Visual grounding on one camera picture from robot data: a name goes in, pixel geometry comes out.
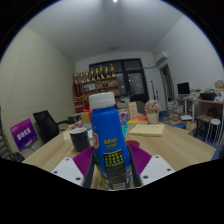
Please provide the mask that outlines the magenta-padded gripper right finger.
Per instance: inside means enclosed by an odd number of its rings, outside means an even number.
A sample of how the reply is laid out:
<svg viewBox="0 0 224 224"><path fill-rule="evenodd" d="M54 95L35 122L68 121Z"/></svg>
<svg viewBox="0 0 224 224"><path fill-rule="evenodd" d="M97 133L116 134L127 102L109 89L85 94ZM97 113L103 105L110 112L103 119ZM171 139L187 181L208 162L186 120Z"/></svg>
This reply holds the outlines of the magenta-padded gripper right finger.
<svg viewBox="0 0 224 224"><path fill-rule="evenodd" d="M148 185L175 172L160 155L151 156L132 144L128 144L127 147L130 152L132 177L136 188Z"/></svg>

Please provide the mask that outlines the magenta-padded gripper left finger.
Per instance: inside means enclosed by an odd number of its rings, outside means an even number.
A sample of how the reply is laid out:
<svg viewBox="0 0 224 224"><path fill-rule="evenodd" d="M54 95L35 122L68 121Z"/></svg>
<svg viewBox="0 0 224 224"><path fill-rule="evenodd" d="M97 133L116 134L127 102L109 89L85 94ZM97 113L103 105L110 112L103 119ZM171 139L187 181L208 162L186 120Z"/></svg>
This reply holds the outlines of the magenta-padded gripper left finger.
<svg viewBox="0 0 224 224"><path fill-rule="evenodd" d="M73 158L64 158L51 173L81 187L90 188L94 166L94 148L89 147Z"/></svg>

